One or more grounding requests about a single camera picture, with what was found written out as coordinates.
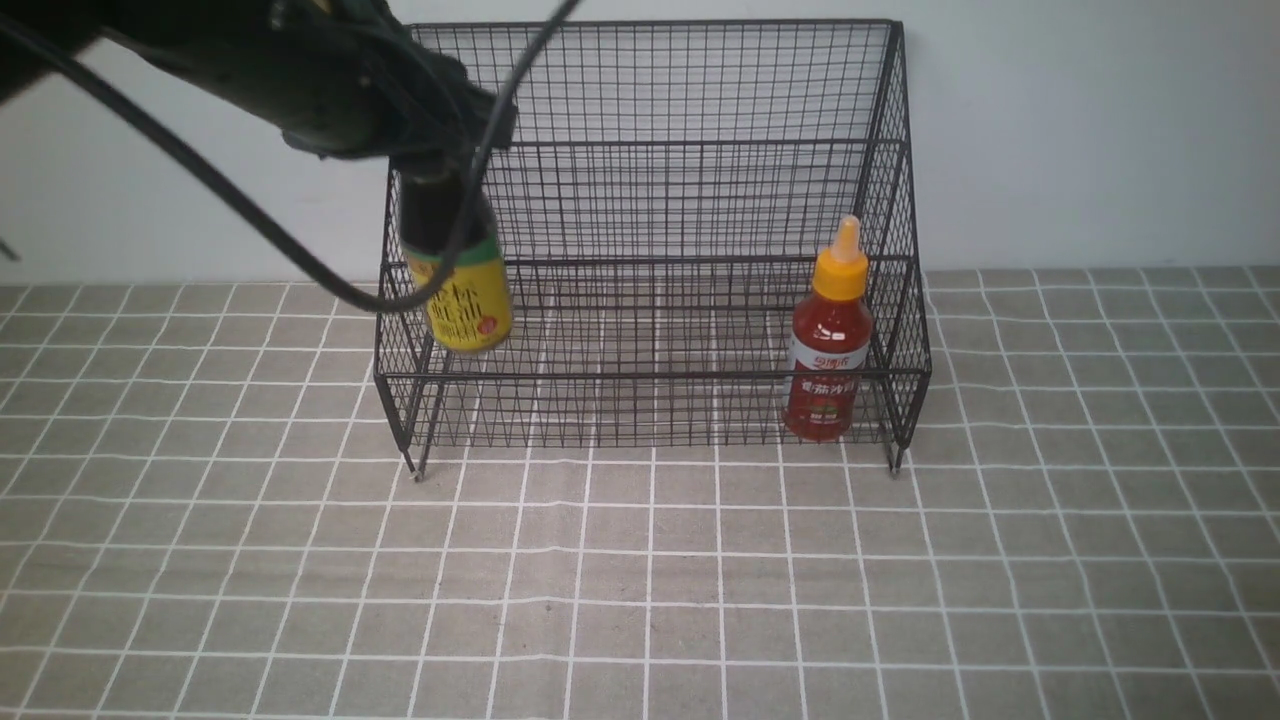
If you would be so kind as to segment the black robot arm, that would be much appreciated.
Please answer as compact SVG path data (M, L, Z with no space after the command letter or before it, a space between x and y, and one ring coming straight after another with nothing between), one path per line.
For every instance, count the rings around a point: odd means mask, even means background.
M3 14L68 56L110 40L320 158L465 170L497 111L384 1L5 1Z

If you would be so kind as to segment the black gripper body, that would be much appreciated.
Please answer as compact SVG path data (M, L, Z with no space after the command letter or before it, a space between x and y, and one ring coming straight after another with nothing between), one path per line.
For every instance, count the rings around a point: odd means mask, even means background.
M462 61L407 29L335 20L296 28L333 51L337 69L321 79L305 123L282 132L291 147L340 160L388 158L422 181L467 176L490 126L492 147L511 147L515 101L474 83Z

